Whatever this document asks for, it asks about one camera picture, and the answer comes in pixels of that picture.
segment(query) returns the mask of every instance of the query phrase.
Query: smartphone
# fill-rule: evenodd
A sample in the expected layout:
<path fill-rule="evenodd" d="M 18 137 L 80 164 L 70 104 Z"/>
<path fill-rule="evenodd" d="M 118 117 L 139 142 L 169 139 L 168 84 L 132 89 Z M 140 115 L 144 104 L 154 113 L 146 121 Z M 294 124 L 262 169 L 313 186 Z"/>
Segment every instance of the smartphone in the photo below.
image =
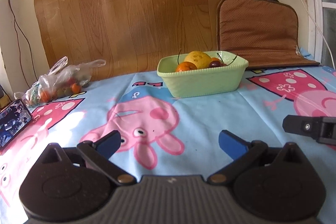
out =
<path fill-rule="evenodd" d="M 25 128 L 33 116 L 21 99 L 15 100 L 0 112 L 0 151 Z"/>

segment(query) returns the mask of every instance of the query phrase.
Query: peppa pig print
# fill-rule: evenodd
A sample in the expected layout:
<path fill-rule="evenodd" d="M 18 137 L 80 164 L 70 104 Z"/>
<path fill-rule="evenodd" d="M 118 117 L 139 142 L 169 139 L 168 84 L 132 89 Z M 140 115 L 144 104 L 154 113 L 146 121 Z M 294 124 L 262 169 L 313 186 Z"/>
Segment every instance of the peppa pig print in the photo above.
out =
<path fill-rule="evenodd" d="M 160 88 L 157 94 L 165 100 L 151 96 L 146 88 L 133 89 L 110 109 L 105 125 L 91 130 L 80 141 L 97 141 L 112 130 L 118 130 L 122 143 L 117 152 L 133 148 L 137 162 L 149 170 L 158 162 L 151 146 L 154 142 L 171 155 L 182 154 L 184 144 L 172 134 L 179 123 L 179 114 L 166 101 L 172 96 L 167 88 Z"/>
<path fill-rule="evenodd" d="M 294 109 L 300 116 L 336 117 L 336 93 L 327 90 L 322 83 L 302 69 L 254 76 L 248 80 L 281 97 L 275 101 L 264 102 L 271 110 L 275 110 L 277 104 L 286 99 L 294 103 Z"/>
<path fill-rule="evenodd" d="M 8 206 L 18 199 L 18 191 L 28 171 L 47 143 L 49 129 L 65 118 L 83 99 L 52 102 L 37 107 L 33 121 L 18 133 L 0 156 L 0 195 Z"/>

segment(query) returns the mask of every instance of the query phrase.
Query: cherry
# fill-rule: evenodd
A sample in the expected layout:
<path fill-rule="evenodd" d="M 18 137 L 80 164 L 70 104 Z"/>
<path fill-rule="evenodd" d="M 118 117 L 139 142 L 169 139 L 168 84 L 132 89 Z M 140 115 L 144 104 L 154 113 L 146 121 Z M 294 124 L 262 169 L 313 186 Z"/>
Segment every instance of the cherry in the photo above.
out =
<path fill-rule="evenodd" d="M 210 63 L 210 65 L 209 65 L 209 68 L 217 68 L 217 67 L 221 67 L 221 62 L 220 61 L 217 61 L 217 60 L 215 60 L 215 61 L 212 61 L 211 63 Z"/>

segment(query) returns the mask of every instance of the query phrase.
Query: fruit bowl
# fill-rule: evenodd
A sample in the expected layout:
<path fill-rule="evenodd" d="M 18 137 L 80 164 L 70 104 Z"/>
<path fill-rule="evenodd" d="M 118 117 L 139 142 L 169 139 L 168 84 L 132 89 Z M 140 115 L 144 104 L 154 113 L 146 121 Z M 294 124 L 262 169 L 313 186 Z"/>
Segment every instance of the fruit bowl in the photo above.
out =
<path fill-rule="evenodd" d="M 229 64 L 235 54 L 224 51 L 205 52 L 210 57 L 219 54 L 224 63 Z M 179 63 L 188 54 L 164 57 L 157 66 L 157 75 L 162 77 L 170 93 L 176 98 L 195 97 L 234 91 L 238 88 L 245 69 L 249 63 L 244 58 L 237 58 L 226 67 L 206 68 L 175 72 Z"/>

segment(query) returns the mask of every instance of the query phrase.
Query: electrical cable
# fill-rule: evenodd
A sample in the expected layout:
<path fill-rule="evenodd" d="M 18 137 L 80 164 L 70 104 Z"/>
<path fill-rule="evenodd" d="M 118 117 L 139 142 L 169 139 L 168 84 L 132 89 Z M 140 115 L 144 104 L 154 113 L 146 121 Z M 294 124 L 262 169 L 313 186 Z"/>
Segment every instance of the electrical cable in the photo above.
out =
<path fill-rule="evenodd" d="M 21 67 L 21 71 L 22 71 L 22 74 L 23 74 L 23 77 L 25 78 L 25 81 L 26 81 L 26 84 L 29 86 L 28 82 L 27 82 L 27 79 L 25 77 L 25 74 L 23 72 L 23 68 L 22 68 L 22 62 L 21 62 L 21 49 L 20 49 L 20 43 L 19 43 L 19 37 L 18 37 L 18 32 L 16 30 L 16 26 L 19 28 L 20 32 L 22 33 L 22 35 L 25 37 L 25 39 L 27 40 L 27 43 L 28 43 L 28 46 L 29 46 L 29 51 L 30 51 L 30 57 L 31 57 L 31 64 L 33 66 L 33 70 L 34 70 L 34 75 L 35 75 L 35 78 L 36 80 L 38 80 L 37 76 L 36 76 L 36 71 L 35 71 L 35 66 L 34 66 L 34 62 L 33 62 L 33 54 L 32 54 L 32 49 L 31 49 L 31 45 L 30 45 L 30 42 L 28 40 L 28 38 L 26 37 L 26 35 L 24 34 L 24 32 L 21 30 L 19 24 L 17 23 L 17 20 L 16 20 L 16 16 L 15 16 L 15 13 L 12 9 L 12 5 L 11 5 L 11 0 L 8 0 L 8 5 L 9 5 L 9 8 L 13 14 L 13 17 L 14 17 L 14 29 L 15 29 L 15 32 L 16 32 L 16 38 L 17 38 L 17 45 L 19 47 L 19 54 L 20 54 L 20 67 Z"/>
<path fill-rule="evenodd" d="M 313 23 L 315 24 L 315 27 L 317 28 L 317 30 L 318 30 L 319 33 L 321 34 L 321 36 L 322 36 L 322 38 L 323 38 L 323 41 L 324 41 L 325 45 L 326 45 L 327 48 L 328 48 L 328 51 L 329 51 L 329 54 L 330 54 L 330 57 L 331 57 L 331 62 L 332 62 L 332 64 L 333 64 L 333 68 L 334 68 L 334 70 L 336 70 L 333 54 L 332 54 L 332 52 L 331 52 L 331 49 L 330 49 L 330 47 L 329 47 L 329 45 L 328 45 L 328 42 L 327 42 L 326 38 L 325 38 L 324 35 L 323 35 L 323 32 L 322 32 L 321 29 L 318 27 L 318 25 L 317 25 L 316 21 L 313 19 L 312 15 L 309 13 L 309 11 L 308 11 L 308 9 L 306 8 L 306 5 L 305 5 L 305 3 L 303 2 L 303 0 L 300 0 L 300 1 L 301 1 L 301 3 L 302 3 L 303 7 L 305 8 L 305 10 L 306 10 L 308 16 L 311 18 L 311 20 L 312 20 Z"/>

